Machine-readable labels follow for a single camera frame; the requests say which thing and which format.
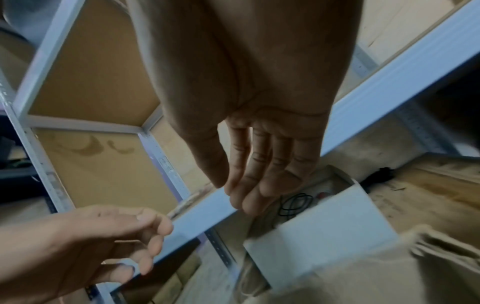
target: metal shelving unit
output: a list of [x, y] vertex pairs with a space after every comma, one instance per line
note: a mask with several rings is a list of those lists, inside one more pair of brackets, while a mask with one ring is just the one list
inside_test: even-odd
[[[85, 0], [61, 2], [18, 92], [13, 91], [5, 75], [0, 73], [1, 105], [18, 133], [55, 208], [58, 212], [66, 212], [72, 210], [74, 204], [41, 143], [32, 132], [33, 127], [138, 134], [147, 153], [168, 179], [167, 183], [171, 185], [176, 197], [187, 198], [190, 192], [185, 183], [150, 133], [152, 126], [162, 117], [160, 107], [152, 113], [142, 127], [28, 115], [84, 2]], [[377, 68], [376, 64], [360, 48], [356, 48], [352, 67], [359, 76], [366, 79], [334, 104], [321, 154], [327, 154], [480, 52], [478, 16], [480, 16], [480, 0], [472, 0], [372, 75], [370, 75], [372, 71]], [[399, 116], [407, 126], [411, 126], [414, 123], [412, 117], [416, 117], [416, 114], [415, 111], [401, 109]], [[421, 124], [422, 118], [416, 118], [416, 121], [420, 121]], [[437, 151], [445, 148], [441, 144], [438, 146], [436, 140], [429, 143], [426, 141], [427, 136], [430, 136], [430, 130], [425, 134], [427, 135], [417, 132], [418, 137], [426, 142], [425, 145], [429, 150]], [[161, 260], [235, 212], [229, 204], [228, 197], [222, 191], [217, 191], [208, 200], [210, 201], [208, 204], [199, 205], [175, 222], [173, 234], [165, 238], [163, 251], [155, 261]], [[232, 277], [236, 277], [240, 270], [221, 243], [221, 239], [214, 230], [207, 231], [206, 235], [212, 243], [216, 244], [215, 249], [229, 268]], [[110, 292], [117, 286], [112, 284], [97, 286], [104, 303], [114, 302]]]

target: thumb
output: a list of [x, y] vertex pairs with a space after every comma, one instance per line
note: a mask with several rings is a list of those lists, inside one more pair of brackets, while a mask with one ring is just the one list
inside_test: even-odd
[[197, 166], [211, 183], [216, 188], [223, 187], [229, 177], [229, 160], [220, 143], [217, 126], [206, 132], [182, 138], [190, 148]]
[[121, 238], [151, 227], [155, 214], [113, 214], [99, 217], [82, 217], [74, 226], [75, 239]]

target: cardboard box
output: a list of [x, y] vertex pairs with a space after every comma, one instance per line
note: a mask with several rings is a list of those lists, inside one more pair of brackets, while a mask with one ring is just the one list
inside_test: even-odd
[[244, 304], [434, 304], [480, 302], [480, 250], [429, 226], [392, 246], [321, 269], [282, 292]]
[[398, 238], [362, 187], [334, 167], [318, 171], [301, 192], [314, 198], [319, 193], [329, 196], [288, 221], [279, 216], [279, 204], [273, 204], [255, 221], [244, 242], [274, 290], [312, 269], [365, 255]]

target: black cord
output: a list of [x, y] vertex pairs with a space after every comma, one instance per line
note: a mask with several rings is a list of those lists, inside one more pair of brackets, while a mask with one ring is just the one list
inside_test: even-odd
[[314, 197], [305, 193], [298, 193], [285, 201], [282, 201], [283, 197], [280, 197], [280, 208], [278, 209], [279, 216], [286, 216], [287, 220], [291, 220], [300, 213], [304, 212], [312, 202]]

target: hand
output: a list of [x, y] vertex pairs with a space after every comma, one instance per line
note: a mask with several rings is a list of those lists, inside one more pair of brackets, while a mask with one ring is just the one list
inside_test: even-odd
[[[320, 157], [362, 2], [129, 0], [128, 6], [166, 118], [212, 183], [225, 184], [232, 205], [257, 215], [299, 188]], [[230, 164], [217, 132], [223, 120]]]
[[153, 267], [172, 222], [150, 209], [92, 206], [0, 229], [0, 299], [43, 303], [102, 282], [125, 283], [130, 258]]

